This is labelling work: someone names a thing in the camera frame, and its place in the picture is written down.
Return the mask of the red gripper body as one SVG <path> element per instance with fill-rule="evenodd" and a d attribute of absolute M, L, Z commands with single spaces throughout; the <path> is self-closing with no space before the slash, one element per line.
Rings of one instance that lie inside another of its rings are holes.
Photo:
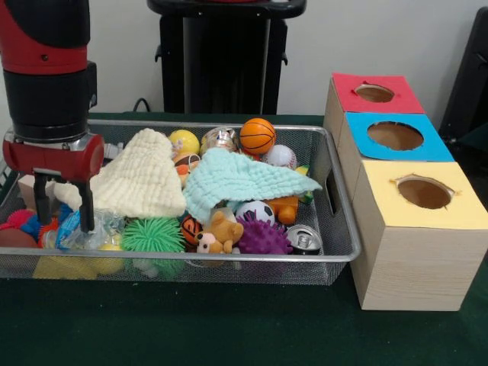
<path fill-rule="evenodd" d="M 72 142 L 29 143 L 8 130 L 2 152 L 6 164 L 15 171 L 54 175 L 66 181 L 89 181 L 101 169 L 104 139 L 87 133 Z"/>

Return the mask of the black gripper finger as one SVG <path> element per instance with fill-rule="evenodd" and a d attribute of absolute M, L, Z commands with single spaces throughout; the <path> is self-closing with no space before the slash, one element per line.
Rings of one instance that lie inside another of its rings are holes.
<path fill-rule="evenodd" d="M 41 225 L 51 223 L 50 199 L 46 194 L 47 177 L 45 175 L 34 176 L 34 200 L 37 217 Z"/>
<path fill-rule="evenodd" d="M 80 226 L 84 233 L 88 233 L 95 228 L 94 207 L 92 190 L 88 181 L 77 184 L 82 204 L 79 207 Z"/>

